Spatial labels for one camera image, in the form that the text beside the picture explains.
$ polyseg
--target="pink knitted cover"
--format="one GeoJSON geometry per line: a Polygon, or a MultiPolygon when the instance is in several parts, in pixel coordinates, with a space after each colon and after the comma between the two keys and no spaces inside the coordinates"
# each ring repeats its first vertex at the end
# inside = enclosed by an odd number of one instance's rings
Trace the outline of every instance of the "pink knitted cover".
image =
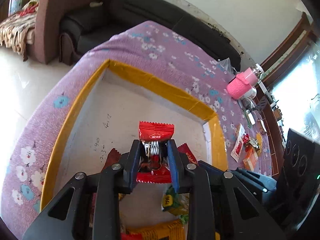
{"type": "Polygon", "coordinates": [[[242,97],[247,91],[251,89],[250,83],[245,79],[243,73],[236,75],[234,80],[232,80],[227,85],[228,93],[233,97],[233,99],[238,100],[242,97]]]}

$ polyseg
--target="yellow tape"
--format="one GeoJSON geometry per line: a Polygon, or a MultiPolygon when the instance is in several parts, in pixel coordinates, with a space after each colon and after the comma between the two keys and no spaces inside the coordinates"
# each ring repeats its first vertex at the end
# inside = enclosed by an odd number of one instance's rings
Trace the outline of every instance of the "yellow tape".
{"type": "Polygon", "coordinates": [[[61,158],[64,152],[64,149],[67,144],[67,140],[73,128],[73,125],[80,113],[80,110],[87,99],[91,89],[95,85],[96,81],[103,73],[105,68],[108,66],[109,60],[105,61],[89,78],[84,87],[81,89],[79,94],[77,95],[75,101],[73,102],[69,113],[64,120],[64,123],[61,127],[61,130],[58,134],[57,140],[53,146],[52,153],[50,156],[50,160],[48,163],[48,168],[45,173],[44,184],[42,188],[41,202],[40,202],[40,210],[42,210],[52,199],[54,186],[57,179],[57,174],[61,162],[61,158]]]}
{"type": "Polygon", "coordinates": [[[227,151],[217,114],[209,121],[209,127],[211,132],[212,166],[225,171],[228,169],[227,151]]]}
{"type": "Polygon", "coordinates": [[[87,99],[87,96],[106,68],[109,68],[113,73],[117,74],[121,78],[142,86],[188,110],[194,115],[200,117],[202,120],[208,121],[211,132],[212,165],[223,171],[228,169],[224,136],[219,124],[219,118],[209,106],[187,92],[155,77],[152,74],[144,72],[143,70],[133,66],[108,59],[94,72],[81,89],[61,127],[48,163],[42,190],[40,210],[42,210],[52,199],[61,158],[66,147],[67,140],[70,136],[70,132],[85,100],[87,99]]]}

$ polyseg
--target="metal screw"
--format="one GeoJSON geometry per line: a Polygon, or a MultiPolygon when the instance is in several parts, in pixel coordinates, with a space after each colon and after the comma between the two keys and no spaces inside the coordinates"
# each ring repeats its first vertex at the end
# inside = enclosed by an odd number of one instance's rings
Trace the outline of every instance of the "metal screw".
{"type": "Polygon", "coordinates": [[[119,170],[121,168],[121,165],[119,163],[115,163],[111,167],[112,167],[113,170],[116,171],[116,170],[119,170]]]}
{"type": "Polygon", "coordinates": [[[187,169],[188,170],[194,170],[197,166],[194,163],[189,163],[187,164],[187,169]]]}
{"type": "Polygon", "coordinates": [[[233,174],[230,171],[226,171],[225,173],[223,173],[223,176],[226,179],[231,179],[233,177],[233,174]]]}
{"type": "Polygon", "coordinates": [[[75,175],[76,179],[83,179],[84,178],[84,173],[83,172],[78,172],[76,175],[75,175]]]}

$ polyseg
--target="blanket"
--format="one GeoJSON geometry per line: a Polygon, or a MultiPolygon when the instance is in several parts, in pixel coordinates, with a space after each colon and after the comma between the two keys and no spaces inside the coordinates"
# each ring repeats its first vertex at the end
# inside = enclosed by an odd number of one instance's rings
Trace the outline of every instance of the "blanket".
{"type": "Polygon", "coordinates": [[[0,23],[0,45],[5,44],[14,52],[22,55],[23,61],[28,59],[26,36],[29,29],[36,25],[36,7],[38,3],[29,2],[24,10],[9,16],[0,23]]]}

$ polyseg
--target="plastic bag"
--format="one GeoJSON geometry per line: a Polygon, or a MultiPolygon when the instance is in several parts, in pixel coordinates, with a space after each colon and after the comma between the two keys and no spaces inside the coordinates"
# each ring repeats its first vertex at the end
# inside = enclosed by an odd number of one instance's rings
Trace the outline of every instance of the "plastic bag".
{"type": "Polygon", "coordinates": [[[224,70],[230,72],[231,74],[235,74],[236,70],[231,66],[230,58],[219,61],[219,64],[224,68],[224,70]]]}

